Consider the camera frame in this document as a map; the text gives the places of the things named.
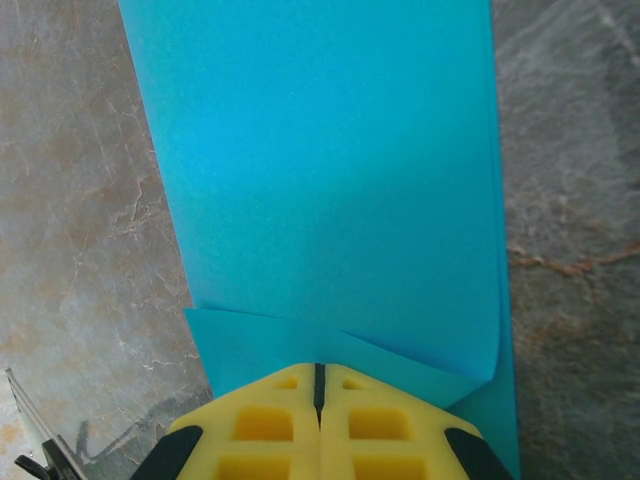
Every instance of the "yellow foam block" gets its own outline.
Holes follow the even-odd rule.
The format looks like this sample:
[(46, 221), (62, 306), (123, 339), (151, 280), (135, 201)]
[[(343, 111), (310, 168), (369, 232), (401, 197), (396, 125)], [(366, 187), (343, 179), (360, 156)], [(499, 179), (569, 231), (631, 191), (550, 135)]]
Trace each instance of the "yellow foam block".
[(340, 365), (325, 369), (321, 425), (315, 366), (294, 365), (173, 423), (202, 437), (178, 480), (466, 480), (445, 437), (471, 424)]

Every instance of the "yellow plastic tool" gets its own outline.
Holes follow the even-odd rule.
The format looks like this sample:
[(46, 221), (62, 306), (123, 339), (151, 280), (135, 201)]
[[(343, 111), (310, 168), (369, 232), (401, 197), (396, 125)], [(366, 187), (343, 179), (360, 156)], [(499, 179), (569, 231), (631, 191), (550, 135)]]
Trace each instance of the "yellow plastic tool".
[[(163, 480), (510, 478), (473, 425), (340, 365), (281, 370), (179, 418), (172, 435), (183, 461)], [(134, 480), (159, 478), (154, 464), (172, 454)]]

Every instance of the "gray marble countertop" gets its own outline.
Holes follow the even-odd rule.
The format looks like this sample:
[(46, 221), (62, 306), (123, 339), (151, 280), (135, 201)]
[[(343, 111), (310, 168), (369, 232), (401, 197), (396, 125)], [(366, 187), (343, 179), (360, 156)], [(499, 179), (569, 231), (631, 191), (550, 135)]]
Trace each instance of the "gray marble countertop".
[[(637, 478), (640, 3), (493, 3), (524, 477)], [(92, 480), (210, 398), (188, 304), (117, 4), (1, 2), (0, 366)]]

